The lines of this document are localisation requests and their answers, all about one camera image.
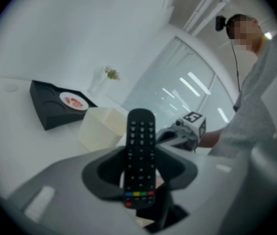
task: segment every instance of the person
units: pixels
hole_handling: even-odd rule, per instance
[[[205,133],[199,147],[212,148],[209,155],[235,158],[274,136],[275,126],[261,95],[277,75],[277,36],[269,40],[255,18],[242,14],[232,16],[226,30],[235,45],[245,47],[258,60],[243,81],[233,119],[225,128]]]

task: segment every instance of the white table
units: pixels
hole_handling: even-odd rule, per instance
[[[18,90],[6,92],[6,84],[15,84]],[[0,196],[4,198],[54,162],[88,152],[77,140],[81,121],[43,129],[30,96],[30,84],[0,78]],[[128,112],[108,97],[94,99],[83,93],[97,106],[114,107],[127,116]],[[124,144],[125,136],[118,145]]]

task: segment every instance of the plate with red food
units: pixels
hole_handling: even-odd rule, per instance
[[[85,111],[89,108],[89,104],[80,96],[70,93],[62,92],[59,95],[61,101],[70,108],[73,108],[78,111]]]

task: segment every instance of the black box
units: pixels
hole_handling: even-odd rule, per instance
[[[79,91],[59,88],[49,83],[32,80],[30,94],[36,113],[45,130],[84,118],[87,110],[79,111],[68,107],[59,97],[62,92],[76,94],[87,101],[89,107],[97,107]]]

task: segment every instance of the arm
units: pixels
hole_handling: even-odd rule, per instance
[[[202,148],[213,148],[215,144],[219,141],[219,137],[222,131],[223,129],[206,132],[198,146]]]

